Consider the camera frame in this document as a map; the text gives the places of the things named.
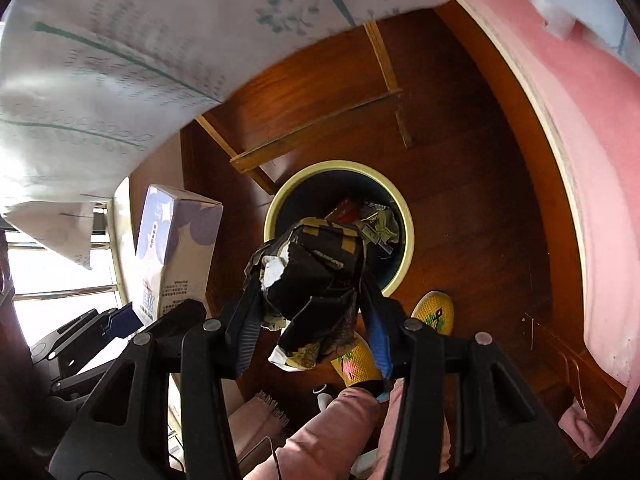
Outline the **pink bed sheet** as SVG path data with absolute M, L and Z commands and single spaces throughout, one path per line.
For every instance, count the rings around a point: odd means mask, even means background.
M 575 24 L 564 37 L 529 0 L 458 0 L 541 113 L 570 202 L 582 267 L 584 341 L 639 391 L 639 76 Z

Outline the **leaf-print blue tablecloth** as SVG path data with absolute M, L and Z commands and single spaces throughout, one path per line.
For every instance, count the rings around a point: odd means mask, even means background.
M 317 41 L 449 0 L 1 0 L 1 213 L 79 264 L 80 224 L 142 160 L 265 68 Z M 629 67 L 622 0 L 528 0 Z

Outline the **white purple box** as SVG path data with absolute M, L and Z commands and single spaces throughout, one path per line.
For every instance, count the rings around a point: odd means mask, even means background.
M 180 188 L 146 191 L 132 308 L 150 325 L 184 300 L 206 304 L 206 288 L 224 206 Z

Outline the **round trash bin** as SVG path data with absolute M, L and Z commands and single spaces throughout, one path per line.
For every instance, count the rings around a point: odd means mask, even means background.
M 412 261 L 414 226 L 406 200 L 390 179 L 349 160 L 308 166 L 290 177 L 274 196 L 264 240 L 273 240 L 307 217 L 359 228 L 383 295 L 396 292 Z

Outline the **left yellow slipper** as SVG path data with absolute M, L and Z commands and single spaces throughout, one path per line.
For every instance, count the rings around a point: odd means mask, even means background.
M 358 333 L 354 333 L 352 346 L 341 356 L 332 360 L 331 365 L 346 387 L 352 387 L 360 382 L 375 382 L 383 379 L 375 365 L 367 341 Z

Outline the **black gold wrapper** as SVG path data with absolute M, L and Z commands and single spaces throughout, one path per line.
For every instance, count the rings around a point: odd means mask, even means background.
M 302 372 L 352 346 L 366 255 L 356 226 L 314 217 L 297 221 L 254 252 L 247 264 L 260 267 L 260 330 L 280 334 L 271 364 Z

